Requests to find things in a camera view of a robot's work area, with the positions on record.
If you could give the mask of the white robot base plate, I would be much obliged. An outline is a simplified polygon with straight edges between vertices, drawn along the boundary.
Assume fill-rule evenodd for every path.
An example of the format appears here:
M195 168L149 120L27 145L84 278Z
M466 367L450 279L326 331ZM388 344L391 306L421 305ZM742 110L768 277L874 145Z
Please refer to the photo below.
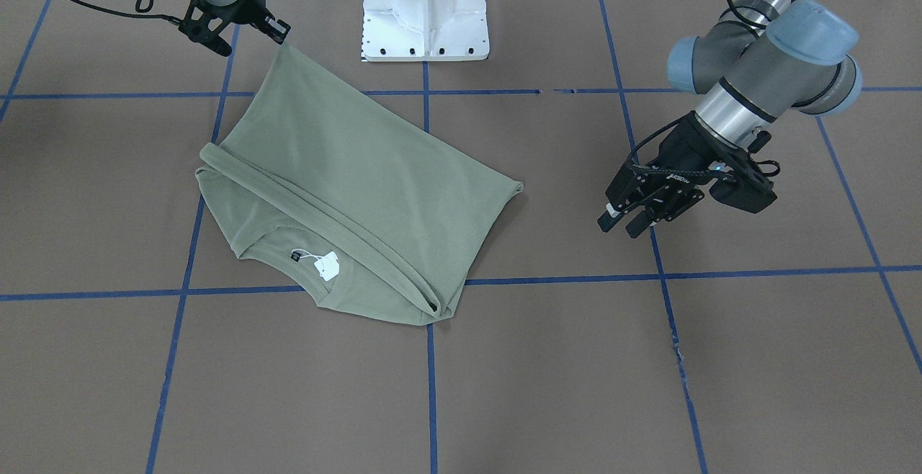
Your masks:
M486 0L363 0L366 63L483 61L491 51Z

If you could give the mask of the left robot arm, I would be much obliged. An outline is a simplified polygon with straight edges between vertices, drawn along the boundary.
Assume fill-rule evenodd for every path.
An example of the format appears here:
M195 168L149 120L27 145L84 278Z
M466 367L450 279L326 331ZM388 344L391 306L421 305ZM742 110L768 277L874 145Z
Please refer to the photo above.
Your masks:
M701 102L645 143L658 152L626 156L606 189L597 219L610 231L629 213L625 230L636 238L672 221L704 198L758 213L777 195L774 160L755 153L770 141L769 127L790 110L833 115L860 95L863 76L851 56L857 31L814 0L725 0L727 8L702 37L678 41L666 61L672 87L701 94Z

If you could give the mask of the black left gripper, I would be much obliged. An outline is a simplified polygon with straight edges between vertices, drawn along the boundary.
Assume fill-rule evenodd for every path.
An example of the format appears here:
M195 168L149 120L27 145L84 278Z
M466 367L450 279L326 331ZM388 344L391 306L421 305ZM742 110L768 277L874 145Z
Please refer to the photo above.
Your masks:
M704 198L700 187L721 204L758 213L777 201L773 176L750 149L729 145L713 135L697 112L689 112L645 137L625 158L606 189L605 211L597 218L603 232L611 231L626 214L636 217L625 226L638 238L660 221L672 221Z

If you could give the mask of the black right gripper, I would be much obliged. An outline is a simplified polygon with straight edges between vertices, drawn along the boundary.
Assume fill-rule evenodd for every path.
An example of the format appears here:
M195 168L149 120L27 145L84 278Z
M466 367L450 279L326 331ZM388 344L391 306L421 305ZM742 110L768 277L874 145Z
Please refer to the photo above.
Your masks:
M284 43L291 28L268 11L266 0L236 0L224 6L191 0L178 29L188 40L228 57L233 49L220 33L230 24L251 25L279 45Z

